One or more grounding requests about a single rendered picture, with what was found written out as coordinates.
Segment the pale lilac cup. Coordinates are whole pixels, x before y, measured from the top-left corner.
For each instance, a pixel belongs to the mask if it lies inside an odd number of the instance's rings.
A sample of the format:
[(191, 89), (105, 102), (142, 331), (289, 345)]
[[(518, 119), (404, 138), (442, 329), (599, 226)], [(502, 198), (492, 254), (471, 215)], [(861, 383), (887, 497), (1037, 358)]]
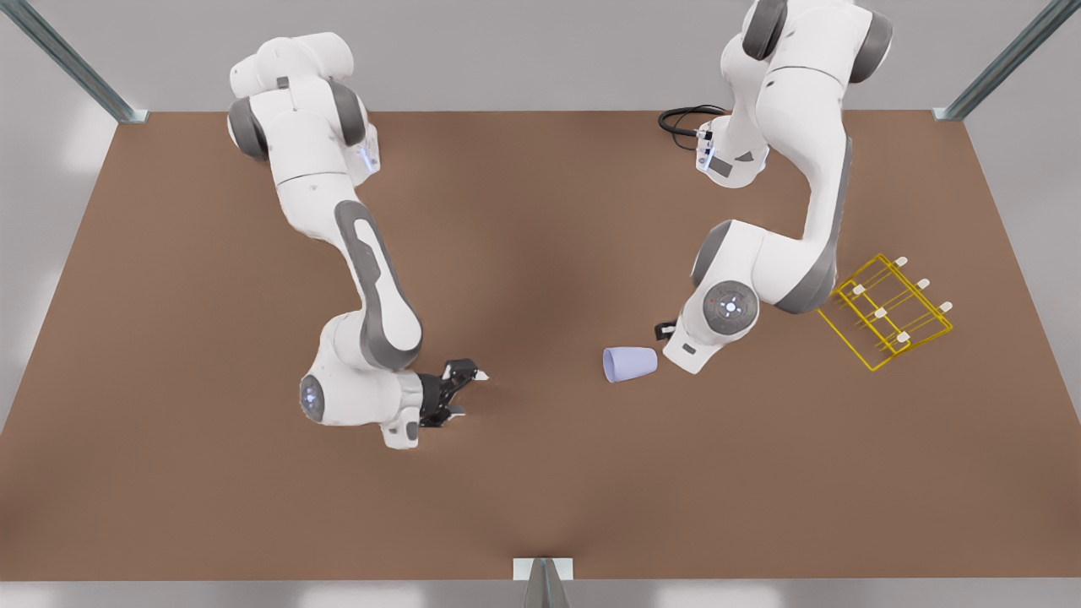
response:
[(610, 383), (648, 376), (656, 371), (658, 365), (656, 351), (649, 347), (610, 347), (602, 355), (603, 371)]

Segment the silver frame post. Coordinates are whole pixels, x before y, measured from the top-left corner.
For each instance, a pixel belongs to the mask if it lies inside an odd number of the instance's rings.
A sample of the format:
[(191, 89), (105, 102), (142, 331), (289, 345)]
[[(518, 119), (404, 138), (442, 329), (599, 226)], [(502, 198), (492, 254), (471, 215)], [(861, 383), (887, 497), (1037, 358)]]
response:
[(516, 557), (513, 581), (525, 581), (524, 608), (572, 608), (564, 582), (573, 580), (570, 557)]
[(146, 123), (149, 111), (135, 109), (126, 100), (101, 77), (99, 72), (81, 57), (74, 47), (62, 37), (53, 26), (44, 19), (28, 0), (0, 0), (0, 12), (12, 19), (19, 29), (39, 47), (46, 57), (52, 60), (63, 72), (80, 85), (84, 92), (95, 100), (104, 111), (112, 116), (118, 123)]
[(1035, 50), (1057, 32), (1058, 28), (1081, 10), (1081, 0), (1050, 0), (1047, 5), (1016, 35), (1010, 45), (983, 69), (983, 72), (970, 82), (953, 103), (946, 107), (932, 109), (932, 115), (938, 121), (963, 121), (980, 106), (999, 85), (1007, 81), (1007, 77), (1035, 54)]

